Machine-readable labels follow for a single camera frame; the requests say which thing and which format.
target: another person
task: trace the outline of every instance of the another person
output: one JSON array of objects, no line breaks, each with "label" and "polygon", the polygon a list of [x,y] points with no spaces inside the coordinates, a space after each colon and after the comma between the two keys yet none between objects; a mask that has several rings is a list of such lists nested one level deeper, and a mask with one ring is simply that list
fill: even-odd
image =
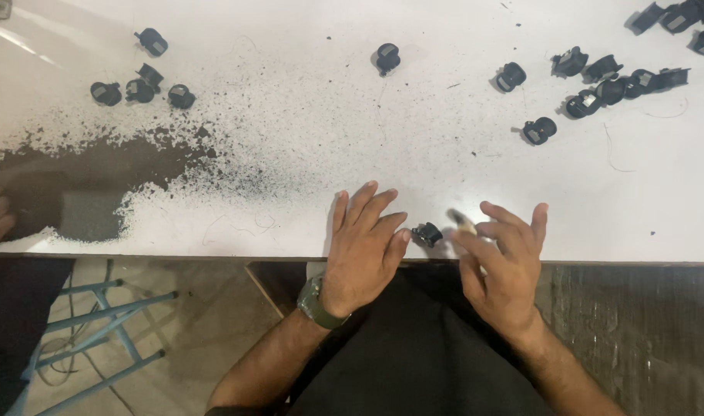
[{"label": "another person", "polygon": [[338,194],[328,268],[314,283],[325,312],[296,309],[265,334],[218,383],[208,415],[624,414],[534,305],[545,203],[530,226],[483,202],[497,222],[476,229],[497,244],[457,231],[459,273],[427,274],[398,270],[407,215],[381,218],[398,193],[377,189],[367,183],[349,208]]}]

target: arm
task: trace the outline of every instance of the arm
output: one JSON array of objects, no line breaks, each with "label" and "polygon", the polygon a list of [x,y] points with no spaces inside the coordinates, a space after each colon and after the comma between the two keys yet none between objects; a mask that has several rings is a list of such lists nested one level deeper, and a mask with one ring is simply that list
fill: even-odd
[{"label": "arm", "polygon": [[[468,251],[460,259],[465,296],[478,314],[509,342],[536,377],[538,390],[558,414],[623,416],[624,412],[593,381],[568,348],[546,327],[534,305],[547,226],[547,205],[532,215],[532,225],[500,206],[481,210],[498,222],[476,225],[478,235],[455,233]],[[481,273],[481,266],[486,274]]]},{"label": "arm", "polygon": [[[396,229],[406,213],[380,217],[398,192],[375,195],[378,184],[368,182],[350,201],[338,194],[332,221],[331,248],[320,301],[338,317],[349,316],[378,297],[393,279],[411,232]],[[299,309],[265,334],[223,377],[209,400],[213,407],[262,409],[282,400],[329,330]]]}]

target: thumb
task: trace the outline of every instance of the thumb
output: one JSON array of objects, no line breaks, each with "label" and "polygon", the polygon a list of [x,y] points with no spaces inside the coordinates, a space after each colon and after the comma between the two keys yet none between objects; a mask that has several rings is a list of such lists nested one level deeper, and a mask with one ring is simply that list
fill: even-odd
[{"label": "thumb", "polygon": [[481,274],[481,265],[470,254],[460,258],[460,279],[462,279],[462,292],[473,307],[483,302],[486,298],[486,285]]},{"label": "thumb", "polygon": [[383,255],[383,267],[391,274],[391,278],[406,254],[409,241],[411,241],[411,231],[403,228],[396,232],[388,243],[388,248]]}]

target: black shirt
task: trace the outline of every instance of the black shirt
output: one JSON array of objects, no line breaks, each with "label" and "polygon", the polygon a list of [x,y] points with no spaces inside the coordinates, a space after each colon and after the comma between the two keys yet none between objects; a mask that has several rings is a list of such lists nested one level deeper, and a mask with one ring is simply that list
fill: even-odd
[{"label": "black shirt", "polygon": [[520,368],[465,300],[452,266],[410,267],[320,346],[287,414],[552,414]]}]

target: metal bar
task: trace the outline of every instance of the metal bar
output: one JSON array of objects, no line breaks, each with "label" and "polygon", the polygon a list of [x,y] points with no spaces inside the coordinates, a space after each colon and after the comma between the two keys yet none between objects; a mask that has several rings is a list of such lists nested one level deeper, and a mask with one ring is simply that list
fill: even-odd
[{"label": "metal bar", "polygon": [[142,309],[144,309],[144,307],[139,307],[138,309],[128,311],[125,314],[121,315],[118,319],[113,320],[111,322],[108,322],[108,325],[104,326],[103,328],[98,329],[98,332],[89,336],[87,339],[85,339],[85,341],[82,341],[79,344],[72,347],[72,351],[78,352],[78,351],[82,351],[83,349],[87,349],[88,345],[96,342],[98,340],[98,338],[103,337],[108,332],[111,332],[116,326],[121,325],[126,319],[129,319],[130,317],[136,315],[136,312],[139,312]]},{"label": "metal bar", "polygon": [[[101,306],[101,309],[109,309],[111,307],[111,305],[108,303],[108,300],[106,299],[105,291],[94,290],[93,293],[96,294],[96,299],[98,299],[98,305]],[[111,315],[111,322],[116,319],[116,315]],[[129,352],[129,355],[131,355],[131,358],[134,360],[134,362],[136,363],[141,360],[141,355],[139,355],[139,352],[136,350],[136,346],[131,341],[129,334],[126,333],[126,330],[124,329],[123,325],[116,326],[116,335],[118,336],[118,339],[121,340],[121,343],[126,348],[126,351]]]},{"label": "metal bar", "polygon": [[155,354],[152,354],[151,356],[144,358],[142,361],[139,361],[138,363],[130,366],[129,368],[122,370],[122,371],[112,375],[111,377],[108,377],[107,379],[103,380],[102,382],[95,384],[94,386],[89,387],[88,389],[85,389],[82,392],[79,392],[78,394],[75,394],[74,396],[70,397],[69,399],[67,399],[59,404],[55,404],[54,406],[50,407],[47,410],[44,410],[43,412],[37,414],[36,416],[49,416],[49,415],[55,414],[58,411],[64,409],[65,407],[67,407],[77,401],[82,400],[86,396],[88,396],[92,393],[95,393],[98,390],[104,389],[104,388],[112,385],[113,383],[116,383],[120,379],[128,376],[129,374],[131,374],[135,371],[138,371],[139,369],[142,369],[147,364],[149,364],[155,360],[158,360],[164,356],[165,356],[165,352],[163,349],[161,349],[158,352],[156,352]]},{"label": "metal bar", "polygon": [[75,294],[75,293],[89,292],[91,290],[96,291],[98,289],[103,289],[106,287],[119,287],[122,284],[124,284],[124,281],[122,279],[116,279],[114,281],[109,281],[109,282],[86,284],[86,285],[77,286],[77,287],[68,287],[66,289],[62,289],[62,291],[59,293],[59,295],[65,296],[65,295],[71,295],[71,294]]},{"label": "metal bar", "polygon": [[109,317],[122,312],[128,312],[138,307],[145,307],[147,305],[156,304],[164,300],[174,299],[178,297],[177,292],[171,292],[166,295],[156,296],[154,298],[139,300],[137,302],[132,302],[130,304],[121,305],[119,307],[113,307],[109,309],[103,309],[100,311],[91,312],[86,315],[80,315],[75,317],[70,317],[68,319],[58,320],[47,325],[47,330],[44,332],[48,334],[49,332],[59,331],[60,329],[69,328],[70,326],[84,324],[91,320],[98,320],[104,317]]},{"label": "metal bar", "polygon": [[86,349],[91,349],[94,346],[99,346],[99,345],[105,344],[107,342],[108,342],[108,337],[102,337],[101,339],[96,340],[96,342],[88,345],[86,348],[80,348],[78,351],[75,351],[74,349],[70,349],[70,351],[62,352],[61,354],[52,355],[51,357],[44,358],[43,360],[39,360],[36,362],[36,369],[40,369],[40,368],[48,366],[52,363],[56,363],[57,361],[63,360],[67,357],[71,357],[74,354],[78,354],[80,352],[83,352]]}]

